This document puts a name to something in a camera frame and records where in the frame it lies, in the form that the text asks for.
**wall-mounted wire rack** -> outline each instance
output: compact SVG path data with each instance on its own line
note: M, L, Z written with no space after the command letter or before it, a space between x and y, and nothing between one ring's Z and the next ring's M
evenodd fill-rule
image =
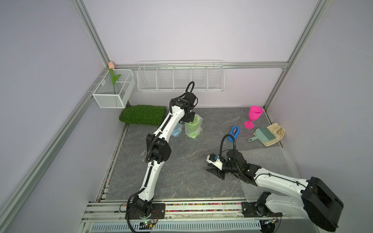
M120 74L115 86L113 87L112 77L107 71L92 94L100 108L125 108L135 86L136 81L132 70L113 69L113 73L114 75Z
M140 65L137 72L139 91L184 91L194 81L194 91L223 91L223 63Z

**brush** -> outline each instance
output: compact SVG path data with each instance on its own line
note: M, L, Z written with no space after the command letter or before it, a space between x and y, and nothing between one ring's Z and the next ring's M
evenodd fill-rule
M262 142L269 142L270 140L276 139L276 136L267 129L267 127L261 127L255 130L255 137L249 138L249 142L259 139Z

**artificial grass mat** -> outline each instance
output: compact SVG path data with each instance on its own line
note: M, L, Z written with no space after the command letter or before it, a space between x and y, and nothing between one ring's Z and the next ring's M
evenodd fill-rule
M119 120L129 124L159 126L165 115L165 106L135 105L123 109Z

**ventilation grille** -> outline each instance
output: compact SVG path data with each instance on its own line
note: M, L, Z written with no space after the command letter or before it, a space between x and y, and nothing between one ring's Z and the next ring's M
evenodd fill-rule
M137 232L149 232L149 230L139 230L139 222L136 222L134 229ZM193 232L205 231L215 232L223 230L261 230L259 220L232 220L232 221L172 221L159 222L153 232ZM127 222L124 223L95 223L91 233L99 232L130 232Z

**pink wine glass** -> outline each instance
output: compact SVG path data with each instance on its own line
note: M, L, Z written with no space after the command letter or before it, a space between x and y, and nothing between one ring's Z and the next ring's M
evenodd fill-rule
M252 121L258 120L263 113L263 109L258 106L251 106L249 111L249 122L245 122L244 126L248 129L254 128L254 123Z

